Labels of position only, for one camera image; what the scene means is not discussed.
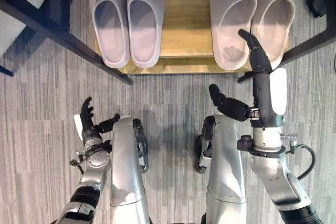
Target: gray carpet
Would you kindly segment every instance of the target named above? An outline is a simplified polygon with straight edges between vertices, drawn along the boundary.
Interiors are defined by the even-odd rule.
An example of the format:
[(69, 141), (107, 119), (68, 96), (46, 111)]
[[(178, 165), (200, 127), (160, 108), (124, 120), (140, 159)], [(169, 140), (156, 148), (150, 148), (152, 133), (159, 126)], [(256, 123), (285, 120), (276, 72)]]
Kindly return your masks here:
[[(325, 18), (313, 19), (303, 0), (296, 1), (291, 46), (324, 30)], [(88, 0), (74, 0), (71, 32), (93, 47)], [(312, 174), (303, 180), (324, 223), (336, 223), (336, 74), (330, 45), (287, 64), (289, 98), (285, 132), (298, 132), (317, 153)], [(1, 223), (50, 223), (74, 192), (80, 174), (70, 167), (81, 149), (73, 115), (91, 95), (95, 122), (118, 112), (142, 120), (149, 140), (150, 169), (143, 175), (154, 223), (199, 223), (205, 212), (208, 173), (193, 170), (194, 139), (203, 119), (215, 112), (207, 93), (211, 83), (249, 104), (251, 82), (237, 84), (237, 74), (131, 76), (126, 86), (78, 56), (30, 29), (18, 37), (0, 65), (0, 216)], [(239, 124), (250, 133), (249, 122)], [(282, 223), (263, 185), (242, 154), (248, 223)], [(310, 155), (288, 157), (299, 175)], [(95, 223), (109, 222), (109, 186), (98, 204)]]

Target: wooden shelf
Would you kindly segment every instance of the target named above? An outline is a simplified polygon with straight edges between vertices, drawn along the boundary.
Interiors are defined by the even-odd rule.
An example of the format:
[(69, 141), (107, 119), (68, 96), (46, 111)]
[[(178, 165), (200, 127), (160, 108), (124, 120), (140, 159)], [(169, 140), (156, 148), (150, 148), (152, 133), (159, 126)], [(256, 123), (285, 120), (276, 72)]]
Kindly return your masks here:
[[(176, 58), (177, 60), (163, 60), (165, 58)], [(174, 62), (176, 64), (190, 62), (189, 60), (184, 61), (183, 58), (190, 58), (190, 60), (199, 58), (198, 64), (194, 65), (193, 70), (189, 69), (189, 64), (185, 65), (185, 70), (182, 70), (181, 65), (173, 67)], [(140, 71), (130, 62), (120, 70), (125, 73), (160, 73), (160, 69), (165, 69), (161, 73), (174, 73), (174, 71), (189, 73), (197, 69), (199, 72), (204, 72), (206, 69), (209, 72), (229, 72), (215, 66), (211, 36), (210, 0), (165, 0), (161, 55), (158, 64), (159, 66), (154, 66), (153, 69)], [(250, 66), (246, 64), (235, 72), (249, 70)]]

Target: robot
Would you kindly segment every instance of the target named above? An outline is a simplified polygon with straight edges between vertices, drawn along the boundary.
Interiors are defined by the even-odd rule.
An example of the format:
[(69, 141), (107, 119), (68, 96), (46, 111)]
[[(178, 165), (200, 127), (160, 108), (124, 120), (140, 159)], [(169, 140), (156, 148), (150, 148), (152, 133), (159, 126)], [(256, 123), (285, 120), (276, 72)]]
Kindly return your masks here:
[[(285, 224), (321, 224), (300, 182), (314, 168), (315, 153), (310, 147), (297, 144), (297, 135), (281, 132), (287, 102), (286, 70), (273, 71), (257, 38), (242, 29), (238, 34), (251, 50), (254, 106), (250, 108), (226, 97), (215, 84), (209, 86), (212, 102), (220, 113), (205, 118), (202, 134), (196, 140), (196, 171), (204, 173), (211, 165), (202, 224), (246, 223), (239, 151), (252, 155), (252, 170), (265, 185)], [(247, 119), (250, 119), (253, 136), (243, 135), (238, 140), (234, 121)], [(289, 151), (281, 140), (290, 141)], [(312, 164), (296, 177), (287, 167), (285, 155), (294, 154), (299, 147), (311, 153)]]
[[(52, 224), (91, 224), (99, 197), (111, 169), (111, 223), (152, 224), (141, 173), (148, 170), (147, 140), (139, 119), (120, 117), (93, 125), (91, 98), (85, 100), (75, 124), (85, 149), (78, 152), (82, 178), (77, 189)], [(101, 133), (113, 131), (113, 140), (103, 142)], [(85, 172), (81, 168), (87, 162)]]

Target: black metal frame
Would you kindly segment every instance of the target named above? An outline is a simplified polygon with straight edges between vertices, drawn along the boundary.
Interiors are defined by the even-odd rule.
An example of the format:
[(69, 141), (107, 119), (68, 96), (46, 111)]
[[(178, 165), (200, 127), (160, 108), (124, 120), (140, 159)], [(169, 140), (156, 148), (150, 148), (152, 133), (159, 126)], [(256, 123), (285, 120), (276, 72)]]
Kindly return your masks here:
[[(327, 0), (327, 28), (325, 31), (285, 52), (279, 66), (281, 67), (334, 42), (336, 42), (336, 0)], [(246, 72), (244, 76), (238, 79), (238, 83), (247, 81), (252, 77), (252, 72)]]
[[(26, 24), (33, 30), (43, 33), (56, 43), (64, 46), (122, 82), (132, 84), (132, 80), (126, 74), (118, 69), (106, 66), (96, 52), (68, 32), (70, 2), (71, 0), (50, 0), (50, 15), (36, 8), (26, 0), (0, 0), (0, 10)], [(0, 70), (5, 74), (11, 75), (11, 72), (5, 68), (1, 68)]]

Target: slide sandal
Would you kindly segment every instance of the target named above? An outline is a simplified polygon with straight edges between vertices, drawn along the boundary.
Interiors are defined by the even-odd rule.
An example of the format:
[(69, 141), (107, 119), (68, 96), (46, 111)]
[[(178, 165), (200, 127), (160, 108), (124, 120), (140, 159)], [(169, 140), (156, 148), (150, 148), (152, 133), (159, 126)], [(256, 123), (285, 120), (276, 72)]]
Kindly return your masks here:
[(164, 0), (127, 0), (131, 57), (140, 68), (153, 67), (160, 56)]
[(280, 64), (284, 55), (294, 15), (294, 0), (258, 0), (251, 33), (259, 40), (273, 69)]
[(210, 0), (211, 32), (214, 57), (225, 70), (242, 67), (249, 48), (238, 31), (250, 31), (257, 0)]
[(93, 25), (104, 63), (122, 68), (130, 60), (127, 0), (90, 0)]

